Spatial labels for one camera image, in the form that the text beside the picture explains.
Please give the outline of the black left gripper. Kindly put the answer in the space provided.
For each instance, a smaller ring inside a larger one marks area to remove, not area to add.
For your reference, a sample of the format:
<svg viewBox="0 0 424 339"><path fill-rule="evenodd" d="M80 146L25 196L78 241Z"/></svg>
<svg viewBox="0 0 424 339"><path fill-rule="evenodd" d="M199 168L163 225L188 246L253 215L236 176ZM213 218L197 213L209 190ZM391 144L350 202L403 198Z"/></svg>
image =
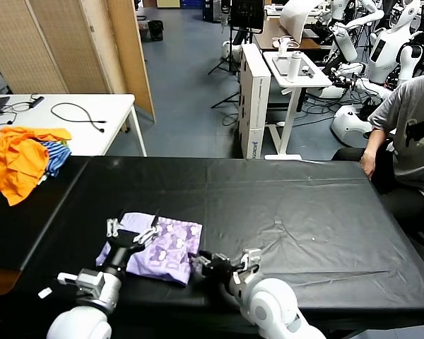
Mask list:
<svg viewBox="0 0 424 339"><path fill-rule="evenodd" d="M106 237L110 250L102 263L106 268L125 271L132 255L142 252L158 237L159 210L154 215L150 227L142 233L121 230L122 225L117 218L106 221Z"/></svg>

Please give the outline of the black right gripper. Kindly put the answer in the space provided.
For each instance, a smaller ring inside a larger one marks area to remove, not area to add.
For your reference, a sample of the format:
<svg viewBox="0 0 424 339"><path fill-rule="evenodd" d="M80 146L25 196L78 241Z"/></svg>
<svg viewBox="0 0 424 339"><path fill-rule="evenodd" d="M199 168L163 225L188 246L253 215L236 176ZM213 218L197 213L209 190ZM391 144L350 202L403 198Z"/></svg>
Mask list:
<svg viewBox="0 0 424 339"><path fill-rule="evenodd" d="M197 255L191 255L189 262L192 270L214 279L230 279L230 276L240 269L240 265L233 264L226 255L204 250L200 250Z"/></svg>

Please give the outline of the person's right hand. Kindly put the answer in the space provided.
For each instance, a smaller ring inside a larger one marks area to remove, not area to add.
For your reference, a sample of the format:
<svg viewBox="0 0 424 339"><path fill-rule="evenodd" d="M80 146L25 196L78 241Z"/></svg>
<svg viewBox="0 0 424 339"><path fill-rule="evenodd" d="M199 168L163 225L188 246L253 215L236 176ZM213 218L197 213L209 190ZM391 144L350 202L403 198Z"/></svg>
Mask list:
<svg viewBox="0 0 424 339"><path fill-rule="evenodd" d="M376 154L377 153L375 151L367 148L364 150L363 155L360 158L360 166L369 179L372 178L375 171Z"/></svg>

